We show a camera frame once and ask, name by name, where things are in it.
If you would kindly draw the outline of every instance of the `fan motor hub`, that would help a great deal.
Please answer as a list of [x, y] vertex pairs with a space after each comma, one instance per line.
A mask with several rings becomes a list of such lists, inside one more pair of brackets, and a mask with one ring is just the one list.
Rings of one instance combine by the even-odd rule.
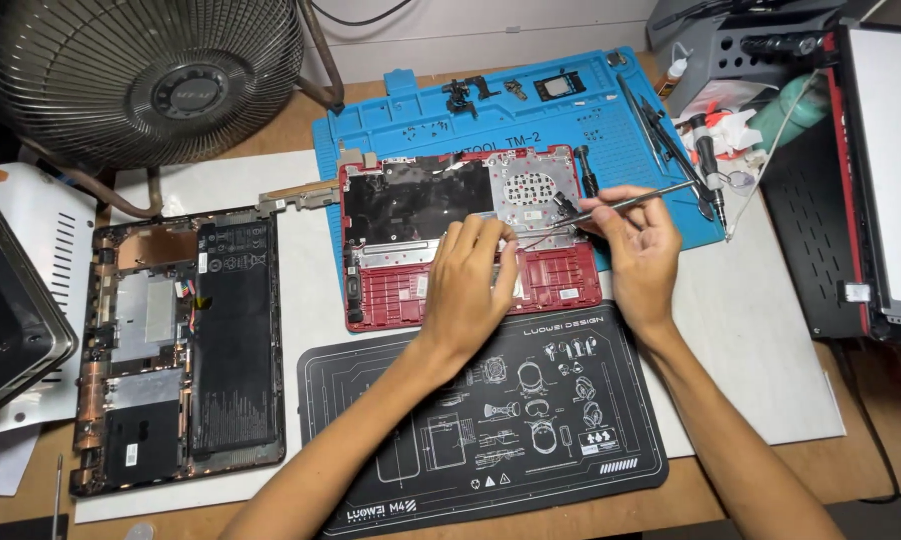
[[165, 75], [154, 88], [154, 108], [169, 118], [201, 117], [228, 92], [227, 74], [211, 65], [186, 65]]

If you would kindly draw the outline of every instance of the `person's left hand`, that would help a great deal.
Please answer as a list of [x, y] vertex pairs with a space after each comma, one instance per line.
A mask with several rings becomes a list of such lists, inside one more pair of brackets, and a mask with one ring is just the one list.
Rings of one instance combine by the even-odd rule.
[[[500, 239], [507, 245], [492, 283]], [[510, 310], [518, 276], [516, 251], [517, 235], [499, 219], [472, 214], [447, 228], [430, 265], [423, 327], [414, 339], [420, 353], [414, 356], [428, 362], [437, 387], [457, 375]]]

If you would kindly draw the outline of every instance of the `blue silicone repair mat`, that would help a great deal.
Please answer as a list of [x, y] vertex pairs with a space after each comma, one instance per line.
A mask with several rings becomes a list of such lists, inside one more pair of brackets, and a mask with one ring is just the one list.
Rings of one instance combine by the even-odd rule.
[[[375, 152], [379, 159], [437, 156], [459, 151], [487, 151], [533, 146], [547, 149], [551, 144], [577, 147], [587, 144], [588, 162], [601, 188], [624, 184], [663, 188], [682, 182], [672, 159], [662, 174], [654, 161], [637, 119], [620, 92], [616, 77], [622, 73], [637, 101], [644, 96], [662, 109], [644, 70], [630, 47], [618, 51], [626, 63], [611, 67], [607, 53], [592, 51], [542, 63], [497, 71], [485, 75], [490, 92], [499, 94], [478, 99], [478, 89], [470, 86], [469, 99], [477, 108], [475, 118], [469, 112], [450, 113], [450, 94], [441, 86], [418, 88], [410, 70], [396, 70], [384, 76], [388, 97], [349, 104], [334, 116], [316, 120], [312, 125], [314, 151], [321, 178], [337, 178], [339, 147]], [[585, 91], [563, 98], [541, 101], [534, 82], [562, 73], [577, 72]], [[517, 80], [526, 94], [525, 101], [505, 89], [505, 81]], [[676, 140], [670, 117], [663, 119]], [[697, 211], [697, 200], [690, 190], [664, 196], [674, 223], [684, 237], [684, 249], [722, 240], [721, 224], [705, 219]], [[326, 209], [337, 273], [341, 272], [340, 205]], [[607, 254], [598, 250], [597, 270], [608, 268]]]

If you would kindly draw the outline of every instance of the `forearm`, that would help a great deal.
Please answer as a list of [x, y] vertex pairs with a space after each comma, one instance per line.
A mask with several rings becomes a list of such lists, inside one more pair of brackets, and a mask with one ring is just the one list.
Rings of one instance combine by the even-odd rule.
[[433, 389], [413, 346], [371, 387], [305, 445], [230, 522], [221, 539], [312, 538], [364, 462]]
[[842, 538], [784, 461], [721, 393], [676, 327], [649, 347], [697, 459], [744, 538]]

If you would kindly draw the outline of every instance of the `white wall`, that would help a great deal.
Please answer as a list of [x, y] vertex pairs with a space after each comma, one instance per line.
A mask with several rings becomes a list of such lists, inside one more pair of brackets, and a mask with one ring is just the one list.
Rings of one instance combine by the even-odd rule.
[[[338, 19], [371, 19], [399, 0], [316, 0]], [[656, 0], [413, 0], [390, 17], [347, 27], [317, 15], [344, 83], [521, 66], [595, 49], [647, 50]], [[327, 85], [310, 35], [302, 74]]]

